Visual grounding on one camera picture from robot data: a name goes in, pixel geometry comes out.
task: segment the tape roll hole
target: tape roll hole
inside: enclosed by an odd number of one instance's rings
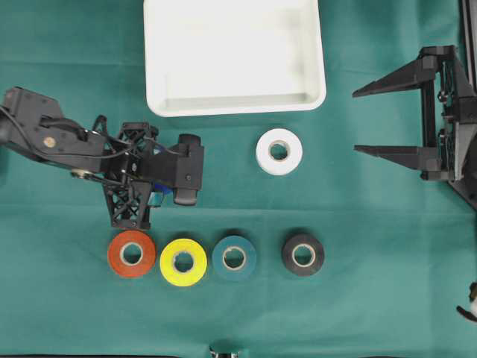
[[[245,266],[247,262],[247,255],[245,251],[238,247],[232,246],[227,248],[222,255],[222,261],[224,261],[225,267],[231,271],[238,271]]]
[[[121,248],[119,256],[121,261],[128,266],[138,265],[142,260],[142,247],[135,242],[129,242]]]
[[[174,269],[180,274],[186,274],[194,267],[194,257],[187,251],[176,253],[173,261]]]
[[[313,262],[316,260],[316,253],[312,246],[301,244],[293,249],[291,258],[295,265],[305,268],[313,265]]]
[[[276,140],[270,144],[268,151],[275,161],[281,162],[290,155],[290,146],[282,140]]]

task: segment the yellow tape roll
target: yellow tape roll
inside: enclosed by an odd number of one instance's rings
[[[176,257],[186,253],[191,255],[192,268],[186,272],[177,270]],[[159,262],[162,276],[175,286],[187,287],[195,285],[207,270],[207,255],[202,246],[190,239],[177,239],[170,242],[161,253]]]

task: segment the tape roll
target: tape roll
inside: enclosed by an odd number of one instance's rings
[[[307,263],[298,262],[295,254],[300,248],[310,251],[311,259]],[[287,240],[282,249],[285,267],[298,276],[311,276],[320,271],[325,260],[323,245],[312,235],[302,233]]]
[[[192,258],[192,267],[186,272],[176,268],[176,259],[179,254],[189,254]],[[174,286],[193,286],[206,273],[207,255],[202,246],[194,240],[176,239],[162,251],[159,266],[162,276]]]
[[[129,263],[124,253],[131,245],[137,246],[140,256],[137,262]],[[126,230],[117,235],[107,250],[107,261],[113,271],[125,278],[147,274],[156,262],[156,245],[152,238],[141,231]]]
[[[271,154],[274,145],[285,147],[287,155],[284,159],[275,159]],[[277,128],[265,133],[256,146],[256,160],[268,174],[286,175],[294,171],[303,157],[301,141],[292,132]]]
[[[242,262],[229,266],[225,260],[227,253],[240,251]],[[247,279],[256,267],[256,251],[252,243],[241,236],[228,236],[222,239],[212,252],[212,264],[215,272],[225,280],[241,281]]]

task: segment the screw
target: screw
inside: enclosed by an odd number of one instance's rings
[[[47,136],[43,140],[43,144],[48,148],[54,148],[57,144],[57,141],[52,136]]]

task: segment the white tape roll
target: white tape roll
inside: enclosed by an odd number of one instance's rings
[[[274,145],[285,147],[287,156],[275,159],[271,155]],[[286,175],[294,171],[303,157],[303,147],[298,137],[286,129],[277,128],[265,133],[256,146],[256,160],[268,174]]]

